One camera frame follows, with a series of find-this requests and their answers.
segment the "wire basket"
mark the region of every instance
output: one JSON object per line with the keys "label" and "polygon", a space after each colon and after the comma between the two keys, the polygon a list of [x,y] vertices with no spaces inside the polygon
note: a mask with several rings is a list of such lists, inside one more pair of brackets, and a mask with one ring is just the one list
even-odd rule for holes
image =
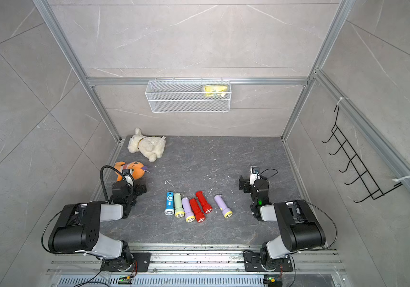
{"label": "wire basket", "polygon": [[[227,85],[228,89],[210,95],[202,91],[205,85]],[[231,94],[228,80],[154,80],[146,88],[152,112],[229,112]]]}

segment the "metal vent grille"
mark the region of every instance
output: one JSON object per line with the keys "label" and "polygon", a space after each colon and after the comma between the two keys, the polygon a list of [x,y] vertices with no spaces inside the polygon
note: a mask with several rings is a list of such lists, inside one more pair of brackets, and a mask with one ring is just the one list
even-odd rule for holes
{"label": "metal vent grille", "polygon": [[[227,92],[207,95],[205,85],[227,85]],[[231,101],[230,81],[226,80],[156,80],[146,88],[146,98],[153,112],[228,112]]]}
{"label": "metal vent grille", "polygon": [[[106,282],[110,286],[119,285],[119,275],[111,275],[108,283],[102,278],[96,279],[97,282]],[[69,275],[62,276],[57,287],[73,287],[76,284],[88,281],[92,276],[88,275]],[[137,275],[130,286],[132,287],[263,287],[263,275]],[[98,283],[88,283],[85,286],[105,286]]]}

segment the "flashlight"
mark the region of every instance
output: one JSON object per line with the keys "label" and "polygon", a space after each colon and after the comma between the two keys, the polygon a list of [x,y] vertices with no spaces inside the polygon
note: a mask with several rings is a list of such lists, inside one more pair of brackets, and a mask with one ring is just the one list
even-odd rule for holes
{"label": "flashlight", "polygon": [[202,210],[200,210],[200,207],[198,207],[197,200],[195,198],[192,198],[189,200],[189,203],[191,204],[191,208],[195,213],[195,218],[197,219],[197,222],[202,222],[205,220],[205,215],[203,214]]}
{"label": "flashlight", "polygon": [[182,208],[181,203],[181,194],[175,193],[174,196],[174,215],[176,217],[183,217],[185,215],[184,209]]}
{"label": "flashlight", "polygon": [[227,205],[225,204],[225,202],[222,199],[221,195],[219,195],[219,194],[216,195],[214,197],[214,201],[216,201],[216,203],[218,204],[219,209],[222,211],[222,215],[224,215],[224,218],[231,217],[232,210],[227,207]]}
{"label": "flashlight", "polygon": [[203,191],[196,192],[195,195],[198,198],[198,202],[200,202],[200,205],[202,206],[203,212],[205,212],[205,214],[210,213],[213,210],[213,208],[203,196]]}
{"label": "flashlight", "polygon": [[181,199],[182,206],[184,208],[185,212],[185,221],[186,222],[192,222],[195,220],[195,215],[192,212],[191,205],[189,204],[189,199],[183,198]]}
{"label": "flashlight", "polygon": [[167,206],[165,208],[165,215],[172,215],[173,213],[173,192],[167,192]]}

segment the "table surface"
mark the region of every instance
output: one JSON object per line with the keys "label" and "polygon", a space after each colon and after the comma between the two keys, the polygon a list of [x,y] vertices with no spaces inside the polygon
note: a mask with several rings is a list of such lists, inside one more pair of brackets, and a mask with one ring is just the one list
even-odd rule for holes
{"label": "table surface", "polygon": [[[249,206],[250,194],[238,189],[240,175],[249,178],[249,167],[261,171],[274,168],[279,173],[270,182],[272,203],[300,199],[293,172],[278,137],[168,136],[162,158],[150,163],[140,152],[130,153],[126,139],[118,161],[140,161],[145,173],[147,193],[137,198],[127,219],[101,222],[100,232],[119,240],[140,243],[211,243],[263,244],[280,232],[276,222],[260,222]],[[115,181],[111,175],[107,185]],[[167,216],[167,192],[179,192],[189,199],[203,191],[213,211],[206,220],[187,223],[183,218]],[[213,197],[221,194],[233,211],[222,216]]]}

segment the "purple flashlight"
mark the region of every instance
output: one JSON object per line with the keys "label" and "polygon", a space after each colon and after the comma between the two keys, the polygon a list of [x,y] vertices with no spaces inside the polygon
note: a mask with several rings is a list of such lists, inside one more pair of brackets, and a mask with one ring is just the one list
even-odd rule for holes
{"label": "purple flashlight", "polygon": [[216,195],[214,197],[214,201],[216,201],[216,203],[218,204],[219,209],[222,211],[222,215],[224,215],[224,218],[231,217],[232,210],[227,207],[227,205],[225,204],[225,202],[222,199],[221,195],[219,195],[219,194]]}
{"label": "purple flashlight", "polygon": [[182,202],[182,208],[184,208],[185,212],[185,221],[186,222],[192,222],[195,220],[195,215],[194,212],[192,212],[191,204],[189,203],[188,198],[183,198],[181,199]]}

